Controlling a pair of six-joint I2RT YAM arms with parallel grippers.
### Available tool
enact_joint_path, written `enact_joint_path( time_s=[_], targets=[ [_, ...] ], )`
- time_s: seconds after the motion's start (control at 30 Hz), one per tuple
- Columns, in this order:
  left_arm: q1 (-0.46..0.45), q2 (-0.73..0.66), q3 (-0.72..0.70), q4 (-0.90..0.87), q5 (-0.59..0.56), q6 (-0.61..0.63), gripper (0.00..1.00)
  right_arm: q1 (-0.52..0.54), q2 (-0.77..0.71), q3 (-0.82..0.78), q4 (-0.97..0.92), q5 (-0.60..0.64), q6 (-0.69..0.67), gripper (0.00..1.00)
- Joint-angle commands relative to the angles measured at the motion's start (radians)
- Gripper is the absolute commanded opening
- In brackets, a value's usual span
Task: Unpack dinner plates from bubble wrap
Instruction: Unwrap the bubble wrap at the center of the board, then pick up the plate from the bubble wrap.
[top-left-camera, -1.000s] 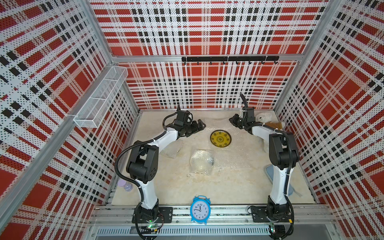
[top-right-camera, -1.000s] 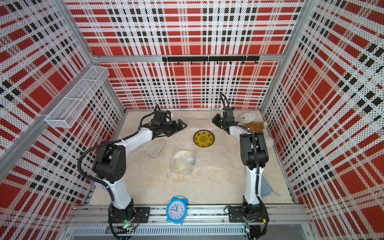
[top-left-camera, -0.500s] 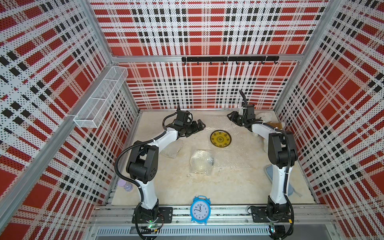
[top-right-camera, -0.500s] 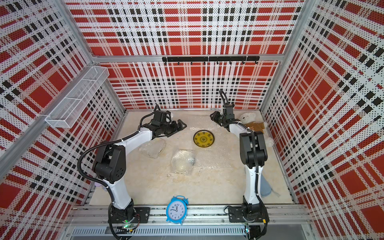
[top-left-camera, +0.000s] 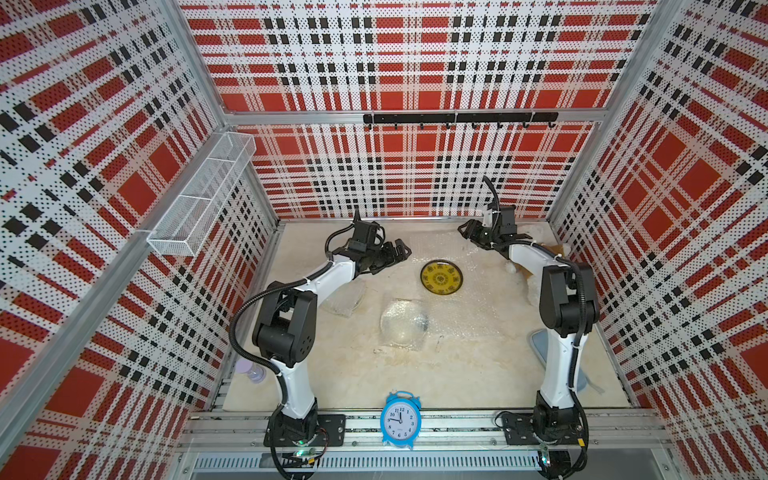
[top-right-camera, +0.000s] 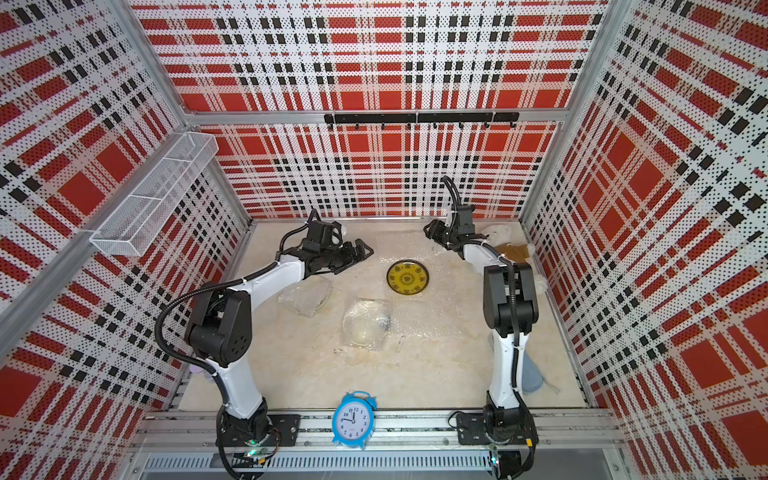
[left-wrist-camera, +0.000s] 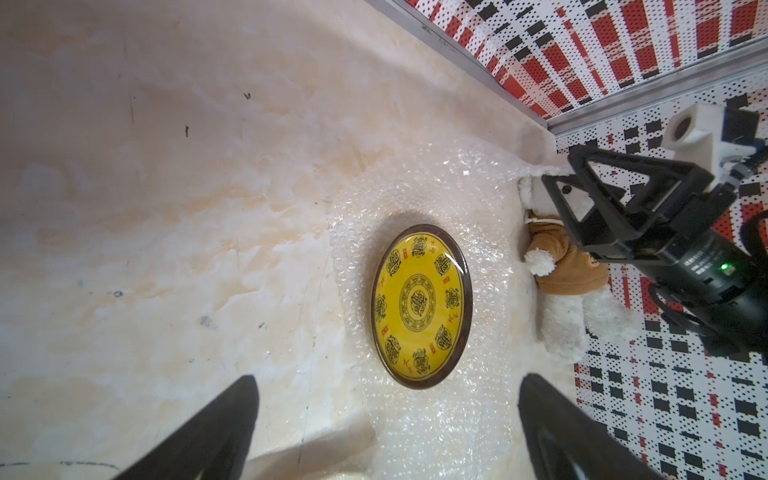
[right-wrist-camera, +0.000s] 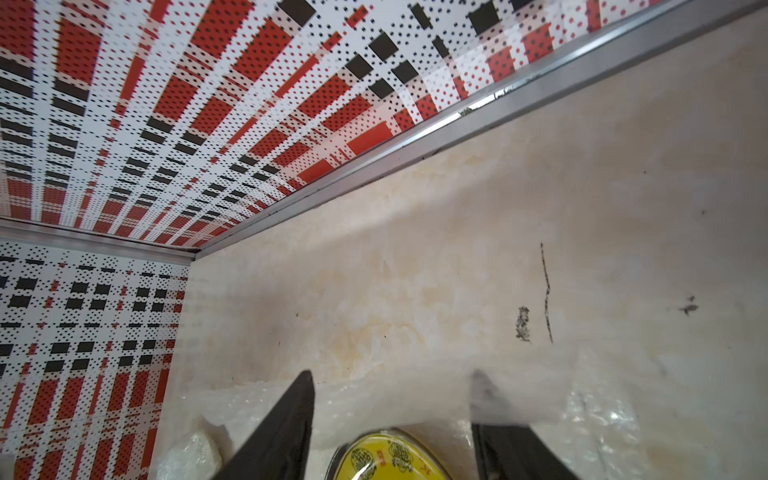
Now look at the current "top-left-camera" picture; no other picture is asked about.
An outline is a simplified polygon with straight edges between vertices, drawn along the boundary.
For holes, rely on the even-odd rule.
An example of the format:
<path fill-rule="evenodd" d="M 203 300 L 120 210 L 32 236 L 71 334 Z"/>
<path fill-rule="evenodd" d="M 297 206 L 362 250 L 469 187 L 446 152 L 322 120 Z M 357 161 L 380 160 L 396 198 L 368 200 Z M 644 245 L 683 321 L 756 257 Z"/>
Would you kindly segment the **yellow patterned plate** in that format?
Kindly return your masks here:
<path fill-rule="evenodd" d="M 464 277 L 455 263 L 445 259 L 435 259 L 421 268 L 419 279 L 422 286 L 430 293 L 448 296 L 462 288 Z"/>

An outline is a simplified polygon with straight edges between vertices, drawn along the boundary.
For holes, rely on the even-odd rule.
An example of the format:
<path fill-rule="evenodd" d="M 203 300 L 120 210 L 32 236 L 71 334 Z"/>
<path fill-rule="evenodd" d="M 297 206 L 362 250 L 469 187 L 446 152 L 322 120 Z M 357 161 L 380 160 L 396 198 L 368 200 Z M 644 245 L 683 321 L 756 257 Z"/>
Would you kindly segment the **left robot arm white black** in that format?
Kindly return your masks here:
<path fill-rule="evenodd" d="M 277 380 L 279 403 L 267 424 L 267 447 L 305 446 L 326 434 L 330 445 L 343 443 L 345 417 L 331 415 L 324 426 L 312 390 L 307 359 L 316 339 L 318 307 L 341 287 L 362 275 L 376 275 L 409 259 L 401 239 L 389 240 L 384 227 L 354 219 L 331 233 L 324 244 L 324 263 L 291 282 L 274 281 L 244 301 L 229 330 L 232 349 L 269 371 Z"/>

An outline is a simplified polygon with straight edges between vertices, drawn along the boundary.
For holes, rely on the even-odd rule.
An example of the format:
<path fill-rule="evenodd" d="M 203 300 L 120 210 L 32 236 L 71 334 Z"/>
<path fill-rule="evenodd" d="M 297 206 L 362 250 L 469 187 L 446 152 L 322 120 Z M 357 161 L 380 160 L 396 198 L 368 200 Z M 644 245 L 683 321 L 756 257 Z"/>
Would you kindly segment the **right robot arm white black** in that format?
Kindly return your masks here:
<path fill-rule="evenodd" d="M 458 227 L 475 246 L 499 253 L 539 282 L 539 315 L 547 329 L 543 383 L 536 394 L 532 430 L 544 444 L 587 433 L 577 380 L 583 347 L 599 319 L 592 267 L 554 252 L 517 231 L 513 207 L 489 208 L 482 220 Z"/>

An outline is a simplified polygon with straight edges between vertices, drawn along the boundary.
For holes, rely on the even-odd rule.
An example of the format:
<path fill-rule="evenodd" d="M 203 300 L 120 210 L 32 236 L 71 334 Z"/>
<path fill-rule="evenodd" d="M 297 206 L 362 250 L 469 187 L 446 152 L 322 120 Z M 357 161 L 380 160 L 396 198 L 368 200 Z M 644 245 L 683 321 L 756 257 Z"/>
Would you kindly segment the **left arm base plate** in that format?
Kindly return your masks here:
<path fill-rule="evenodd" d="M 279 413 L 270 422 L 263 439 L 265 447 L 342 446 L 346 431 L 343 414 L 311 412 L 305 419 L 294 419 Z"/>

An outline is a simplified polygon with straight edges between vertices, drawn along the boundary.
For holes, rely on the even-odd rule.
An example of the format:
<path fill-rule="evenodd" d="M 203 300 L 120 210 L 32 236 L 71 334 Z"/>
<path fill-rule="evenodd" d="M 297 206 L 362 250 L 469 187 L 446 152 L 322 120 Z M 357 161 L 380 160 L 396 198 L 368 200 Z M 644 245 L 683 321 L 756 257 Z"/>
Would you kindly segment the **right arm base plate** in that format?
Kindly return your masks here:
<path fill-rule="evenodd" d="M 504 411 L 499 419 L 508 445 L 579 446 L 589 438 L 588 425 L 571 410 L 553 415 L 538 410 L 533 413 Z"/>

